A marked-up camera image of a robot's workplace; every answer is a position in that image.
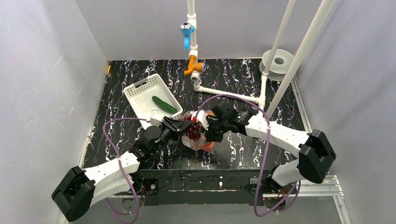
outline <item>white spool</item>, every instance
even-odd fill
[[[271,50],[267,50],[262,55],[262,61],[260,62],[260,71],[264,71],[265,65],[267,64],[269,54]],[[274,81],[282,81],[287,69],[289,69],[291,61],[294,56],[282,49],[278,49],[275,53],[274,60],[272,61],[271,67],[269,68],[268,78]]]

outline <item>black base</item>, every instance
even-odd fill
[[[137,175],[158,180],[158,194],[146,195],[144,205],[161,204],[249,204],[246,185],[259,170],[140,170]],[[264,205],[262,197],[258,205]]]

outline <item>white wall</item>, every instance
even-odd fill
[[[353,223],[395,223],[396,1],[338,1],[297,77]]]
[[[187,59],[187,0],[76,0],[108,61]],[[200,58],[259,57],[272,48],[288,0],[196,0]],[[301,42],[320,0],[297,1],[280,48]]]
[[[0,223],[57,223],[107,61],[73,0],[2,1],[0,61]]]

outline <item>white plastic basket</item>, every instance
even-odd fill
[[[153,74],[126,87],[124,89],[124,94],[128,98],[138,118],[147,119],[150,117],[157,117],[162,119],[166,116],[173,119],[180,119],[182,117],[183,108],[158,74]],[[160,109],[151,99],[152,96],[157,96],[169,105],[175,107],[177,113],[169,114]],[[150,123],[144,120],[141,120],[140,123],[144,129],[151,126]]]

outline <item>green cucumber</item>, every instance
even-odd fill
[[[175,107],[172,107],[171,105],[169,105],[167,102],[161,100],[160,98],[153,96],[151,98],[154,103],[163,111],[168,112],[170,114],[175,114],[177,113],[177,110]]]

